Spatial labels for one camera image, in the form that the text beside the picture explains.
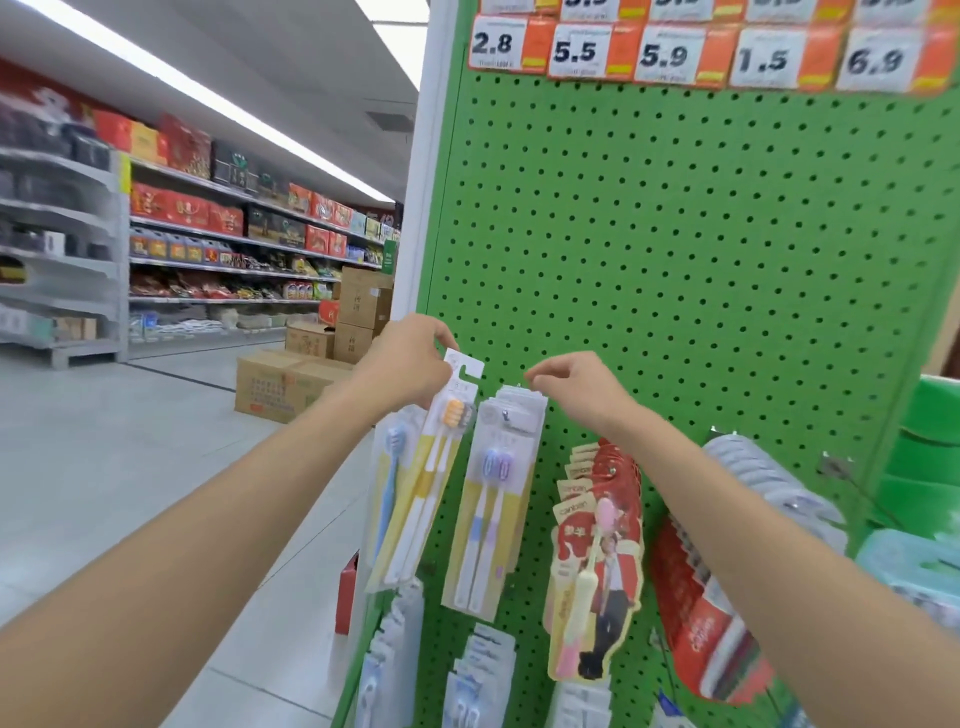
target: tiled floor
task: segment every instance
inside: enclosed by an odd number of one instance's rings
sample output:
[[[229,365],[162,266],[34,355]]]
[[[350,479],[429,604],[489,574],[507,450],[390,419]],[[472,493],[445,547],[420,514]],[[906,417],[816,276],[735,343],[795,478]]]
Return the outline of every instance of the tiled floor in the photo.
[[[53,372],[0,346],[0,623],[279,425],[233,412],[237,355]],[[165,374],[186,376],[186,381]],[[327,486],[164,728],[325,728],[346,668],[333,633],[359,544],[372,437]]]

